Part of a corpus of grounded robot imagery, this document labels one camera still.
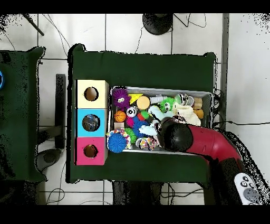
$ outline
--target green table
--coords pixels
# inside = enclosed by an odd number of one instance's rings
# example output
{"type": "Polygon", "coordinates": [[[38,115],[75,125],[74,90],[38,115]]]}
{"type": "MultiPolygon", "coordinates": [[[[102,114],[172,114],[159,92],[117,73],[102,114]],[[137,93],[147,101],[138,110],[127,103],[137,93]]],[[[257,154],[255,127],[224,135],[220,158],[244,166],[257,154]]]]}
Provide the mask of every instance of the green table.
{"type": "Polygon", "coordinates": [[[0,51],[5,78],[0,90],[0,180],[46,180],[35,167],[37,153],[37,62],[44,48],[0,51]]]}
{"type": "MultiPolygon", "coordinates": [[[[76,44],[69,51],[67,134],[74,136],[76,79],[105,80],[112,86],[213,92],[216,56],[85,52],[76,44]]],[[[104,166],[75,166],[74,137],[67,139],[66,181],[126,180],[208,183],[208,166],[199,156],[109,152],[104,166]]]]}

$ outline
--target green toy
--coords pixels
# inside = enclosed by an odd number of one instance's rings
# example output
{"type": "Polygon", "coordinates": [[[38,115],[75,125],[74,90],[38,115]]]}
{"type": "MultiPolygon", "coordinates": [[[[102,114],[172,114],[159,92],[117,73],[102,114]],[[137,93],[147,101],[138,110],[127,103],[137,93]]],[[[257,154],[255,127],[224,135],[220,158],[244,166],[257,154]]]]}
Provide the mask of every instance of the green toy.
{"type": "Polygon", "coordinates": [[[141,115],[145,118],[145,120],[150,116],[146,110],[142,110],[141,115]]]}
{"type": "Polygon", "coordinates": [[[137,137],[136,137],[136,135],[134,134],[133,130],[132,130],[131,128],[129,128],[129,127],[126,127],[126,128],[124,129],[124,131],[130,136],[130,143],[131,143],[131,144],[135,143],[136,140],[137,140],[137,137]]]}
{"type": "Polygon", "coordinates": [[[167,111],[172,111],[172,105],[175,102],[175,99],[168,97],[165,100],[163,100],[160,104],[160,110],[162,113],[165,113],[167,111]]]}

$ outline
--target round hole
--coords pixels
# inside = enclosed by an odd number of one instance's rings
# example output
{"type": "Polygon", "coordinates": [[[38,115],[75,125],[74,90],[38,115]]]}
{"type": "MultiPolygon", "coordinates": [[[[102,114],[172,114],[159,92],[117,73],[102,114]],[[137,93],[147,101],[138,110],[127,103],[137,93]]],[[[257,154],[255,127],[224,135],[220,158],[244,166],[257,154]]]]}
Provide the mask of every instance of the round hole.
{"type": "Polygon", "coordinates": [[[86,115],[82,119],[82,126],[84,130],[87,130],[88,132],[94,132],[95,130],[99,129],[100,119],[94,114],[86,115]]]}
{"type": "Polygon", "coordinates": [[[88,87],[88,88],[84,91],[84,97],[85,97],[88,101],[95,101],[95,100],[99,97],[98,90],[97,90],[95,87],[88,87]]]}
{"type": "Polygon", "coordinates": [[[88,158],[94,158],[97,156],[98,149],[94,145],[87,145],[84,149],[83,152],[86,157],[88,158]]]}

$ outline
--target blue fuzzy ball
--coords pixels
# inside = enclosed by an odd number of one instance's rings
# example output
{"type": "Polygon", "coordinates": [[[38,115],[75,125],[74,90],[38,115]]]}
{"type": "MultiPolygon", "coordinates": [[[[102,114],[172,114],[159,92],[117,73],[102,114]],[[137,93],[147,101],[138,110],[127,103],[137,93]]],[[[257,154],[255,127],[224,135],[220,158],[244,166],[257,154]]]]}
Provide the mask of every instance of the blue fuzzy ball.
{"type": "Polygon", "coordinates": [[[141,128],[142,125],[148,126],[148,123],[145,120],[139,120],[138,122],[134,122],[132,130],[137,138],[148,137],[148,135],[140,133],[139,128],[141,128]]]}
{"type": "Polygon", "coordinates": [[[127,146],[126,139],[120,133],[113,133],[108,140],[108,148],[114,153],[121,153],[127,146]]]}

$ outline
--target small basketball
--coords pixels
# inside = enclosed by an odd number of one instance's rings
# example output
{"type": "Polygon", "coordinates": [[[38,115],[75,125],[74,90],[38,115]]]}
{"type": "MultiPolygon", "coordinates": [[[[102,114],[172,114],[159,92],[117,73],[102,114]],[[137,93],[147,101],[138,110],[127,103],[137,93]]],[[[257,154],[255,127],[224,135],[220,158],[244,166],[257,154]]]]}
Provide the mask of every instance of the small basketball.
{"type": "Polygon", "coordinates": [[[126,119],[126,114],[125,112],[118,110],[114,115],[114,118],[116,122],[123,122],[126,119]]]}

